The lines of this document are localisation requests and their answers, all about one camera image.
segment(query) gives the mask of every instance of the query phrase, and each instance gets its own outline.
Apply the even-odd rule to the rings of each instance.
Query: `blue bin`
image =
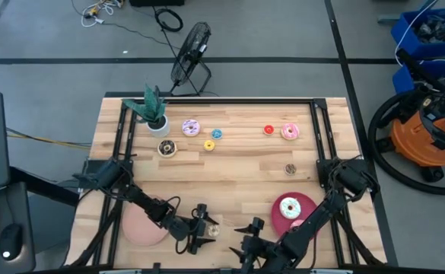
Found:
[[[410,11],[401,14],[399,21],[391,30],[391,35],[395,39],[396,43],[402,39],[405,30],[420,11]],[[419,27],[428,19],[428,15],[438,15],[445,18],[445,8],[427,10],[413,23],[413,27]],[[405,49],[411,56],[415,58],[429,58],[445,56],[445,42],[442,43],[422,43],[417,38],[411,27],[405,35],[400,48]]]
[[[445,77],[445,61],[425,61],[421,67],[437,79]],[[397,94],[415,89],[412,75],[406,65],[393,75],[393,85]]]

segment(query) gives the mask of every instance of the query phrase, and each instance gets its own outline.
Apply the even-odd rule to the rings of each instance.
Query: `white pot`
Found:
[[[146,123],[146,127],[154,137],[163,138],[164,136],[168,135],[168,133],[170,133],[170,121],[168,121],[168,117],[166,115],[163,115],[163,117],[165,119],[165,124],[159,129],[152,129],[151,127],[149,127],[149,124]]]

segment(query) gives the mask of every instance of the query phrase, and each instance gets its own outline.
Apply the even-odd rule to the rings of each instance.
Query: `black hose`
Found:
[[[402,174],[401,172],[397,171],[394,167],[392,167],[378,150],[376,144],[376,132],[377,132],[378,122],[381,121],[381,118],[383,118],[384,114],[389,109],[391,109],[391,107],[399,103],[402,99],[406,97],[406,95],[407,95],[406,93],[401,93],[391,97],[388,101],[384,102],[384,104],[379,109],[377,109],[376,113],[374,114],[368,129],[368,139],[370,141],[371,155],[373,159],[376,161],[376,163],[386,173],[388,173],[391,177],[397,179],[400,183],[403,183],[404,185],[409,186],[412,189],[420,190],[425,193],[445,196],[445,187],[429,186],[424,183],[418,182],[417,180],[413,180],[412,178]]]
[[[156,22],[161,26],[161,28],[171,32],[179,32],[181,29],[183,29],[183,20],[175,11],[172,11],[168,8],[160,8],[159,10],[156,10],[154,7],[153,10],[154,10],[154,19],[156,19]],[[178,27],[170,27],[167,25],[167,23],[160,20],[160,14],[163,14],[165,12],[171,14],[178,20]]]

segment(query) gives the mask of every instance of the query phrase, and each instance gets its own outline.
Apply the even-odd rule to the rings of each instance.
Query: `gray floor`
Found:
[[[75,0],[81,10],[94,0]],[[390,27],[376,24],[382,13],[413,10],[419,0],[333,0],[348,58],[392,58],[396,44]],[[445,7],[441,0],[438,7]],[[152,14],[150,8],[139,10]],[[173,8],[186,24],[170,33],[180,45],[189,27],[207,21],[213,35],[206,56],[287,56],[336,58],[326,7],[320,0],[187,0]],[[129,5],[116,10],[115,22],[164,40],[150,16]],[[83,28],[70,1],[11,0],[0,19],[0,58],[170,57],[168,47],[111,26]],[[340,65],[294,63],[208,64],[207,90],[221,96],[347,97]],[[364,124],[393,95],[397,65],[350,65]],[[140,91],[145,83],[171,86],[169,64],[0,65],[9,127],[51,139],[89,142],[106,91]],[[203,72],[195,71],[200,83]],[[190,92],[184,85],[180,92]],[[9,140],[11,164],[52,180],[81,169],[87,152],[22,139]],[[377,170],[391,236],[400,266],[445,269],[445,197],[419,193]],[[37,269],[58,267],[64,259],[72,209],[32,196],[33,223],[54,212],[49,227],[35,225]],[[52,237],[45,237],[49,232]]]

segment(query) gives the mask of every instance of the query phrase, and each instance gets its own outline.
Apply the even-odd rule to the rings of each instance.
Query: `artificial plant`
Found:
[[[145,103],[137,104],[132,99],[122,99],[122,102],[132,111],[136,112],[141,119],[140,123],[158,124],[164,115],[164,98],[160,97],[160,89],[154,86],[154,91],[146,85]]]

